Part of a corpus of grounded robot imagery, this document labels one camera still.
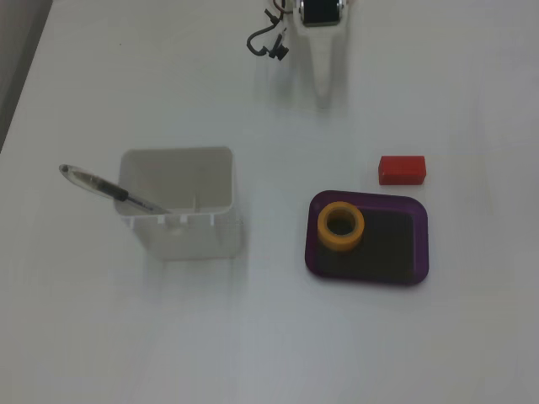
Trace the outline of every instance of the yellow tape roll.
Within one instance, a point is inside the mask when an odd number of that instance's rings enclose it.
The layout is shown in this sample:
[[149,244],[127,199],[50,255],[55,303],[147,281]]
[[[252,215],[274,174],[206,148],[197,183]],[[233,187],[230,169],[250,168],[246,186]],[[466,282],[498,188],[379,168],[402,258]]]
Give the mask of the yellow tape roll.
[[330,250],[350,251],[360,243],[363,231],[363,215],[359,209],[347,202],[333,202],[318,215],[318,239]]

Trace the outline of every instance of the gray wall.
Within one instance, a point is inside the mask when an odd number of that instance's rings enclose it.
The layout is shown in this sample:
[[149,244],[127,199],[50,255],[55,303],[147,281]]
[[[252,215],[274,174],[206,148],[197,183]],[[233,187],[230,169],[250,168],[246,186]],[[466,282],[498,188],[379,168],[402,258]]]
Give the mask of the gray wall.
[[0,149],[52,0],[0,0]]

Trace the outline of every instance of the purple tray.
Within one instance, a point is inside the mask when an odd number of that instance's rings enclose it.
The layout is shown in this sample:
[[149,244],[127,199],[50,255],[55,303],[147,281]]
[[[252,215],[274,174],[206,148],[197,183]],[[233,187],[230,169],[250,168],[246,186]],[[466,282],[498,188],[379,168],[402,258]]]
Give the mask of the purple tray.
[[[328,204],[337,201],[348,202],[356,206],[359,210],[362,210],[364,214],[371,212],[371,214],[378,214],[379,217],[383,217],[383,213],[399,214],[402,217],[406,217],[406,221],[410,222],[409,237],[406,237],[407,246],[411,249],[408,251],[410,256],[410,263],[406,268],[399,268],[399,264],[392,263],[394,268],[391,270],[398,274],[399,270],[406,271],[406,275],[400,274],[390,279],[391,277],[376,276],[376,263],[370,262],[369,264],[373,268],[369,268],[370,273],[367,274],[364,268],[358,268],[357,271],[350,271],[350,268],[354,269],[353,258],[349,261],[343,261],[339,256],[334,261],[331,261],[331,257],[327,257],[328,254],[335,254],[334,252],[325,252],[325,247],[318,240],[318,214]],[[364,237],[368,237],[369,227],[376,226],[374,223],[366,224],[366,232]],[[378,238],[380,238],[381,232],[378,231]],[[340,271],[339,265],[343,265],[346,262],[347,269]],[[309,216],[307,223],[307,240],[305,245],[305,263],[309,270],[324,278],[337,278],[347,280],[359,280],[368,282],[380,282],[380,283],[393,283],[393,284],[418,284],[424,280],[429,273],[429,231],[428,231],[428,218],[425,208],[415,199],[405,196],[392,196],[392,195],[379,195],[379,194],[361,194],[356,192],[344,192],[344,191],[324,191],[316,195],[309,206]]]

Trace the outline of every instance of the purple plate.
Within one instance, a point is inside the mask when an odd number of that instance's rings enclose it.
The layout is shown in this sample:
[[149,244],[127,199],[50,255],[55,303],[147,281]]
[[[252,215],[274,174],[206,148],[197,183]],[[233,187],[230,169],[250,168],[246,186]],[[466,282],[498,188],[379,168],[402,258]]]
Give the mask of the purple plate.
[[[337,201],[356,206],[365,217],[363,240],[352,252],[332,252],[318,240],[318,214]],[[324,278],[418,284],[429,273],[427,212],[405,196],[324,191],[309,207],[305,262]]]

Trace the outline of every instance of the white table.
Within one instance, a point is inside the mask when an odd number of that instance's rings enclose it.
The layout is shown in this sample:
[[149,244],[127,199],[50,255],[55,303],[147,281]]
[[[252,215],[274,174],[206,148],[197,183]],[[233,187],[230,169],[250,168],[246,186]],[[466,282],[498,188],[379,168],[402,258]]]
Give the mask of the white table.
[[[324,110],[294,35],[281,64],[248,53],[264,6],[55,2],[0,155],[0,401],[539,401],[539,2],[356,4]],[[213,145],[237,162],[233,262],[152,261],[57,171]],[[426,155],[425,185],[379,187],[382,154]],[[421,201],[427,280],[312,277],[324,189]]]

